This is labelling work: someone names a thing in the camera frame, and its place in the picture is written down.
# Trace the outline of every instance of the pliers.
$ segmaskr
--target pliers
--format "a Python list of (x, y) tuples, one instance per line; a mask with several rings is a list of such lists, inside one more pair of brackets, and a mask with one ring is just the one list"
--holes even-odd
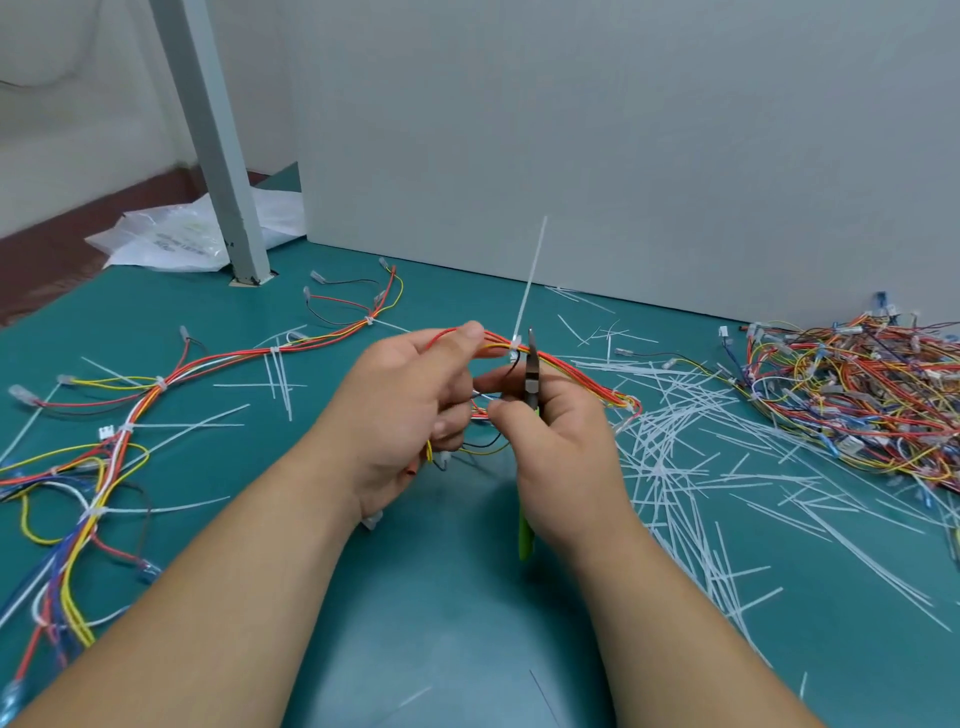
[[(523, 378), (523, 401), (536, 413), (540, 413), (540, 355), (537, 353), (537, 341), (534, 330), (527, 331), (526, 374)], [(534, 529), (530, 527), (520, 506), (520, 528), (517, 538), (520, 561), (526, 561), (534, 551)]]

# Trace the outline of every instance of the pile of wires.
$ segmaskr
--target pile of wires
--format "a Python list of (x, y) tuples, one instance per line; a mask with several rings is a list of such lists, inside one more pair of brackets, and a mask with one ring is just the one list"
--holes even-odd
[(942, 335), (950, 326), (900, 326), (886, 308), (830, 328), (751, 324), (742, 380), (731, 384), (776, 426), (851, 466), (960, 493), (960, 345)]
[[(273, 346), (259, 345), (252, 349), (237, 352), (210, 354), (200, 342), (190, 337), (185, 328), (181, 327), (180, 335), (183, 339), (183, 350), (176, 366), (168, 376), (117, 375), (105, 379), (79, 379), (66, 375), (58, 377), (60, 386), (65, 386), (68, 389), (84, 388), (94, 391), (115, 392), (119, 395), (112, 399), (48, 401), (42, 400), (22, 387), (16, 385), (11, 387), (11, 394), (21, 402), (36, 407), (37, 413), (103, 414), (127, 404), (131, 406), (131, 409), (124, 422), (99, 443), (57, 449), (21, 462), (0, 465), (0, 502), (19, 501), (21, 508), (20, 526), (23, 534), (34, 543), (48, 546), (50, 549), (17, 585), (5, 604), (0, 606), (0, 627), (2, 627), (21, 605), (32, 598), (32, 611), (36, 624), (16, 676), (8, 684), (3, 695), (0, 695), (0, 703), (13, 706), (22, 701), (24, 677), (43, 638), (46, 638), (52, 645), (59, 667), (65, 667), (72, 659), (95, 642), (94, 628), (114, 619), (126, 609), (125, 607), (103, 619), (94, 620), (87, 619), (82, 613), (73, 597), (71, 583), (76, 572), (78, 558), (86, 548), (90, 546), (100, 548), (119, 562), (134, 567), (141, 580), (147, 583), (152, 583), (160, 574), (160, 568), (146, 560), (142, 554), (146, 523), (134, 553), (108, 546), (98, 536), (100, 521), (104, 515), (110, 512), (108, 502), (118, 487), (131, 486), (139, 490), (141, 495), (146, 498), (146, 494), (129, 481), (130, 476), (143, 468), (150, 459), (150, 451), (132, 441), (133, 429), (139, 420), (171, 388), (260, 356), (273, 358), (277, 376), (280, 377), (278, 385), (281, 392), (284, 393), (284, 397), (288, 398), (289, 390), (283, 367), (284, 354), (312, 351), (343, 341), (363, 327), (372, 324), (374, 319), (399, 302), (403, 294), (403, 280), (396, 274), (396, 266), (388, 266), (383, 258), (380, 258), (380, 263), (389, 274), (389, 278), (382, 291), (373, 298), (370, 306), (328, 296), (318, 296), (311, 293), (309, 288), (304, 290), (306, 305), (310, 312), (324, 323), (339, 327), (329, 333), (307, 336), (296, 330), (291, 330), (286, 332), (286, 341), (282, 344), (278, 336), (274, 337), (275, 344)], [(312, 274), (312, 278), (323, 285), (368, 282), (374, 284), (378, 289), (380, 287), (377, 281), (373, 279), (328, 281), (318, 274)], [(335, 324), (314, 309), (314, 302), (317, 301), (347, 304), (362, 309), (363, 316), (351, 323)], [(452, 330), (454, 329), (446, 329), (437, 338)], [(486, 332), (486, 341), (486, 346), (489, 348), (507, 350), (511, 347), (509, 340), (489, 331)], [(195, 346), (203, 349), (204, 353), (191, 360), (189, 356)], [(527, 352), (527, 348), (524, 346), (520, 346), (519, 350)], [(640, 403), (636, 398), (597, 384), (575, 367), (548, 353), (540, 352), (540, 359), (590, 390), (607, 405), (625, 407), (634, 412), (634, 416), (639, 414)], [(289, 413), (288, 399), (285, 404)], [(476, 405), (474, 405), (474, 415), (477, 420), (489, 419), (486, 410)], [(427, 459), (433, 460), (432, 448), (430, 448), (429, 443), (426, 444), (425, 451)], [(498, 450), (474, 452), (474, 454), (492, 454), (496, 451)], [(51, 461), (56, 463), (53, 467), (49, 465)], [(41, 538), (30, 528), (30, 495), (35, 489), (47, 487), (70, 493), (77, 499), (82, 509), (77, 523), (70, 529), (69, 533), (59, 538)], [(147, 501), (147, 508), (143, 512), (147, 514), (149, 519), (151, 507), (149, 499)]]

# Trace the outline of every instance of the forearm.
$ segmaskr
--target forearm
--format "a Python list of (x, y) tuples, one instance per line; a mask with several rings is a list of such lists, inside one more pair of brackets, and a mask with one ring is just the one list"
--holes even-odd
[(355, 524), (322, 472), (302, 449), (273, 465), (17, 728), (278, 725)]
[(573, 566), (621, 728), (821, 726), (639, 521)]

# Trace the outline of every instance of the white plastic bag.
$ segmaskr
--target white plastic bag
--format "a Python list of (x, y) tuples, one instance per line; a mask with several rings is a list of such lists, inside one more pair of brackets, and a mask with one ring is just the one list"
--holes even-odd
[[(267, 249), (306, 235), (299, 192), (251, 188)], [(139, 265), (155, 271), (219, 271), (230, 263), (210, 196), (190, 205), (125, 212), (108, 231), (86, 242), (109, 255), (108, 265)]]

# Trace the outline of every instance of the floor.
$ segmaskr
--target floor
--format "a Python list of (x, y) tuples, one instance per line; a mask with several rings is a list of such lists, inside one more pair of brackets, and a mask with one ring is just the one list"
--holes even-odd
[[(267, 175), (250, 172), (251, 184)], [(128, 210), (193, 202), (206, 192), (198, 168), (178, 167), (0, 239), (0, 328), (103, 270), (106, 256), (84, 239)]]

